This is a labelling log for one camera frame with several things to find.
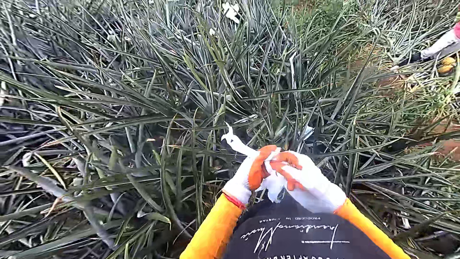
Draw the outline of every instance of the yellow sleeve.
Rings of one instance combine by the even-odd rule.
[[[222,194],[179,258],[221,258],[242,211]]]
[[[383,250],[391,259],[410,259],[410,257],[381,231],[372,221],[364,216],[349,199],[334,211],[334,214],[348,220],[366,234],[374,244]]]

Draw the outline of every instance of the person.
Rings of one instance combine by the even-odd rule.
[[[270,160],[286,179],[284,199],[256,203],[241,216],[275,150],[265,146],[242,162],[180,259],[410,258],[308,156],[293,151]]]
[[[456,24],[452,29],[443,34],[439,40],[437,40],[429,48],[422,50],[421,52],[416,53],[410,58],[406,58],[401,61],[396,66],[390,68],[391,71],[397,70],[399,67],[407,65],[409,63],[415,63],[419,61],[428,61],[430,59],[439,57],[444,57],[453,52],[460,50],[460,5],[458,7],[457,16],[455,17]]]

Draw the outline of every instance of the hand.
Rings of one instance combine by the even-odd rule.
[[[285,151],[275,156],[271,167],[287,181],[287,192],[313,213],[333,213],[346,201],[339,186],[331,183],[306,155]]]
[[[275,145],[268,145],[262,147],[256,157],[244,159],[233,178],[224,185],[223,193],[233,201],[238,200],[241,204],[237,206],[244,206],[249,201],[251,191],[259,188],[262,180],[269,175],[264,160],[276,150]]]

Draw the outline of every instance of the black shirt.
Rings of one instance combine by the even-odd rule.
[[[329,213],[311,213],[286,193],[238,221],[224,259],[390,259],[363,232]]]

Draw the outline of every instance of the white glove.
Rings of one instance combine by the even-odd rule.
[[[308,156],[285,151],[275,156],[270,165],[286,178],[287,192],[309,211],[333,213],[345,203],[347,197],[342,189],[330,182]]]
[[[235,144],[235,141],[227,139],[230,145]],[[262,147],[258,152],[254,150],[252,156],[248,156],[236,171],[236,174],[231,178],[222,189],[232,202],[238,200],[237,206],[243,208],[249,201],[251,191],[260,187],[262,180],[270,174],[265,167],[265,160],[271,159],[278,154],[280,148],[275,145]]]

